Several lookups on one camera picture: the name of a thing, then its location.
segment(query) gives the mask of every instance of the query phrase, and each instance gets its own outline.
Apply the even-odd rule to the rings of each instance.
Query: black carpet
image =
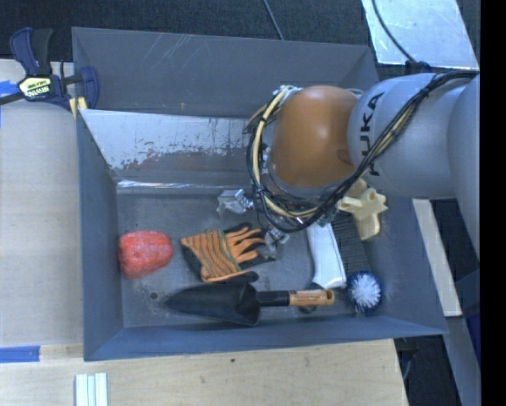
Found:
[[[17,30],[53,28],[49,58],[70,62],[71,27],[152,30],[286,41],[370,44],[360,0],[0,0],[0,58],[10,57],[9,37]],[[481,61],[481,0],[457,0],[477,60]],[[380,77],[402,74],[379,67]],[[457,278],[475,269],[455,204],[436,205],[445,230],[448,260]],[[441,337],[397,339],[410,406],[459,406]]]

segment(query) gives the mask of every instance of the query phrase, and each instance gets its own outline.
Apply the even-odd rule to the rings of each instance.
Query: wooden table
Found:
[[[0,80],[16,82],[22,73],[16,62],[0,60]],[[36,118],[31,105],[11,104],[7,113],[32,113]],[[7,293],[17,295],[20,304],[23,290],[13,287],[17,289]],[[44,287],[40,290],[41,299],[56,298],[44,295]],[[19,323],[29,326],[29,317],[25,314]],[[107,373],[112,406],[408,404],[392,340],[89,363],[82,358],[81,343],[40,345],[40,362],[0,364],[0,406],[74,404],[74,377],[98,372]]]

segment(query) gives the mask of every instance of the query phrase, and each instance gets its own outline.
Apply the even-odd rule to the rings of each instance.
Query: glove finger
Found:
[[[264,239],[263,238],[246,239],[240,242],[239,244],[233,245],[231,251],[233,253],[234,258],[238,257],[240,254],[242,254],[244,251],[250,248],[253,244],[264,244]]]
[[[238,257],[235,258],[235,260],[238,263],[242,263],[244,261],[251,261],[251,260],[255,259],[258,256],[259,256],[259,253],[256,250],[251,250],[251,251],[245,252],[242,255],[239,255]]]

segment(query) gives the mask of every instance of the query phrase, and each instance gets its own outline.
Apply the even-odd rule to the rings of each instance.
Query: orange glove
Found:
[[[201,280],[214,283],[244,275],[241,264],[253,261],[259,253],[252,247],[264,244],[259,228],[244,225],[236,231],[211,230],[181,238],[185,258]]]

